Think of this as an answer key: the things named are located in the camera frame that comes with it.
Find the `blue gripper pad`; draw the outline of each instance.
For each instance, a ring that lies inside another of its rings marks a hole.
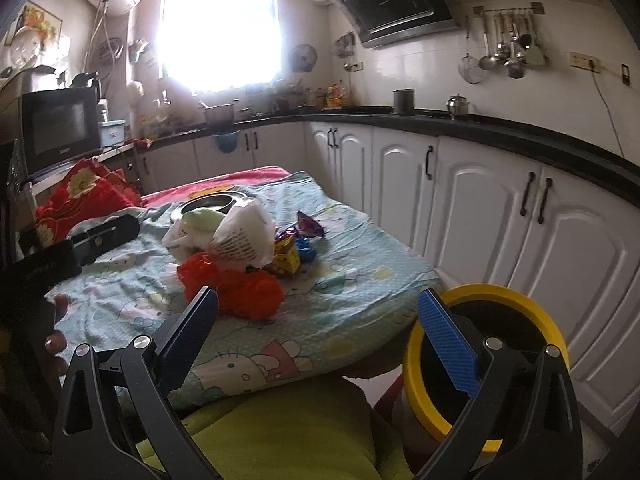
[[[480,387],[478,356],[449,317],[448,309],[435,292],[425,290],[418,297],[417,313],[454,387],[473,399]]]

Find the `black countertop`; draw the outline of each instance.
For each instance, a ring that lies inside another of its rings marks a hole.
[[[191,130],[156,140],[149,150],[198,137],[296,121],[364,124],[429,136],[471,140],[572,173],[640,208],[640,167],[615,153],[532,124],[477,115],[452,121],[441,110],[418,110],[416,115],[400,116],[392,114],[389,107],[353,107],[242,121],[224,132],[200,124]]]

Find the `range hood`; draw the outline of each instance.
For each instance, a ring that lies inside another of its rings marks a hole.
[[[347,16],[362,46],[451,30],[458,26],[444,0],[331,0]]]

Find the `bed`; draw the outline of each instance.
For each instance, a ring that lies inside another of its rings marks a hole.
[[[281,280],[285,301],[272,319],[218,319],[183,386],[170,394],[174,408],[361,362],[414,322],[421,290],[442,289],[427,261],[366,214],[327,197],[308,174],[260,168],[155,193],[144,198],[145,208],[117,212],[139,219],[138,238],[50,293],[70,297],[68,314],[56,326],[69,341],[66,359],[82,342],[97,350],[125,346],[184,309],[175,261],[161,239],[180,202],[224,189],[258,197],[279,226],[292,224],[301,210],[323,225],[326,240],[315,242],[318,257],[312,264],[293,280]],[[82,222],[71,234],[105,220]]]

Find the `metal bowl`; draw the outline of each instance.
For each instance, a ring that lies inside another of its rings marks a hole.
[[[235,204],[240,198],[238,195],[243,194],[236,194],[236,192],[212,193],[210,195],[205,195],[193,200],[189,200],[183,206],[174,209],[174,211],[171,213],[171,221],[175,222],[182,218],[182,215],[187,211],[193,211],[194,209],[199,207],[211,207],[223,214],[227,214],[233,204]]]

